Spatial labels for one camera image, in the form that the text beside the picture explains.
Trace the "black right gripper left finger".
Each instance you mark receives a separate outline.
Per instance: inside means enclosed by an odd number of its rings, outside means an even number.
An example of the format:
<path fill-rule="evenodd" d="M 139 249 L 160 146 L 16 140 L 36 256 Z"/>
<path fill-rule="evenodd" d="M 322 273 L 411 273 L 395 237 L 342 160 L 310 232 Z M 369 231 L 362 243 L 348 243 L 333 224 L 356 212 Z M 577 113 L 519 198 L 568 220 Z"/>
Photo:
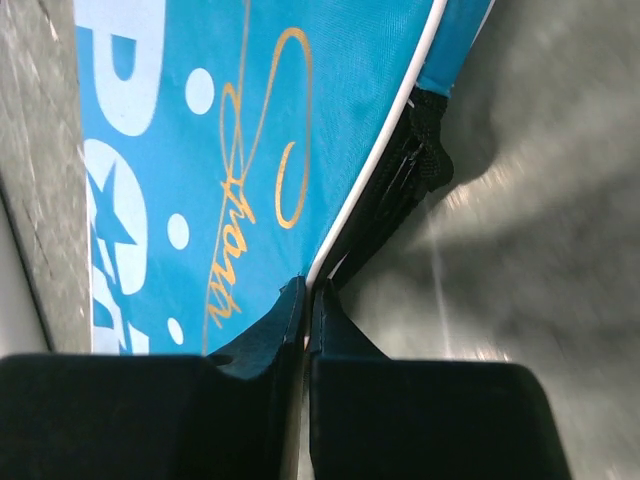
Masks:
<path fill-rule="evenodd" d="M 23 354 L 1 362 L 5 479 L 292 479 L 305 282 L 200 355 Z"/>

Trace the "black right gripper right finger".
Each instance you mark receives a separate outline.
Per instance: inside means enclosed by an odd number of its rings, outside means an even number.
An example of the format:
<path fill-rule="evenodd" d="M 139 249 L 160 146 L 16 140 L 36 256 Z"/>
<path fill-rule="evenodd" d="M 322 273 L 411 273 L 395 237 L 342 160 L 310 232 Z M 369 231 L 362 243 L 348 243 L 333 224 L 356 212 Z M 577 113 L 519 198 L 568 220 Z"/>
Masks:
<path fill-rule="evenodd" d="M 513 363 L 393 360 L 326 283 L 310 344 L 310 456 L 318 479 L 566 479 L 546 394 Z"/>

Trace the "blue sport racket bag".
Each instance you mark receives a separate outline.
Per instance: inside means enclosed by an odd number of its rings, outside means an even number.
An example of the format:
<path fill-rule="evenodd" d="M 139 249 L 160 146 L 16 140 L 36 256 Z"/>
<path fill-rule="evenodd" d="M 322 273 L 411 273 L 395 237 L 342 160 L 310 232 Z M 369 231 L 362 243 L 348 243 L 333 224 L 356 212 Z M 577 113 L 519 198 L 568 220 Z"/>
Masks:
<path fill-rule="evenodd" d="M 77 1 L 91 349 L 208 354 L 313 282 L 489 1 Z"/>

